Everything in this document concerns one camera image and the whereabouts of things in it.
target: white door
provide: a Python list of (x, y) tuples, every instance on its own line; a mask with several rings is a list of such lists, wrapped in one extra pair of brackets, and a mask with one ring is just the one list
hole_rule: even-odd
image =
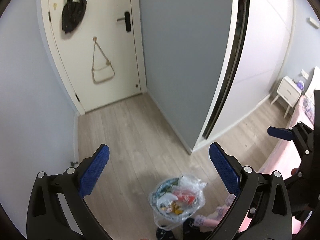
[[(141, 93), (133, 30), (127, 32), (123, 18), (131, 13), (130, 0), (87, 0), (82, 22), (65, 34), (61, 27), (61, 14), (66, 0), (49, 0), (49, 11), (55, 42), (70, 79), (84, 107), (90, 111), (112, 102)], [(94, 41), (110, 60), (115, 75), (96, 84), (92, 78)], [(94, 67), (106, 66), (106, 60), (96, 46)]]

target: headboard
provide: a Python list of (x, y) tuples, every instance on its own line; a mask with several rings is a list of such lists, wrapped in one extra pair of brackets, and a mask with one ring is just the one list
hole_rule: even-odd
[(311, 83), (308, 87), (308, 90), (306, 92), (306, 96), (310, 98), (310, 100), (315, 103), (315, 97), (314, 97), (314, 90), (320, 90), (320, 69), (318, 67), (315, 67), (315, 71), (313, 73), (313, 77), (311, 80)]

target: trash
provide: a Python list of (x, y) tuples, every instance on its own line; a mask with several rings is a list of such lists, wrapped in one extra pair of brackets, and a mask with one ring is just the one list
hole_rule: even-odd
[(156, 225), (168, 231), (182, 224), (204, 206), (206, 185), (193, 175), (167, 179), (159, 184), (149, 195)]

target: blue gripper pad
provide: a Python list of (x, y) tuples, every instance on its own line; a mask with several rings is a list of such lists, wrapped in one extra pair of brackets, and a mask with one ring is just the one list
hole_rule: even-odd
[(99, 151), (94, 154), (94, 158), (85, 170), (81, 178), (79, 179), (79, 195), (81, 198), (90, 195), (94, 186), (96, 185), (104, 167), (106, 166), (110, 151), (106, 145), (101, 145)]
[(291, 141), (293, 140), (293, 133), (285, 128), (276, 128), (270, 126), (267, 130), (268, 135), (276, 137), (282, 140)]
[(222, 152), (213, 143), (209, 148), (209, 156), (228, 192), (238, 197), (241, 191), (240, 177), (232, 168), (230, 162), (227, 160), (226, 153)]

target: wooden floor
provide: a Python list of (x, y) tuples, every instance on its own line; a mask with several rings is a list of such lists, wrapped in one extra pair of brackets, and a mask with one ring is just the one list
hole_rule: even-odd
[[(267, 128), (284, 127), (289, 119), (283, 115), (280, 105), (267, 101), (217, 141), (242, 165), (258, 170), (277, 143)], [(148, 195), (164, 179), (191, 173), (208, 182), (206, 204), (198, 214), (213, 213), (227, 195), (208, 147), (189, 156), (146, 94), (81, 116), (78, 143), (80, 160), (101, 143), (110, 147), (110, 160), (85, 201), (114, 240), (156, 240)]]

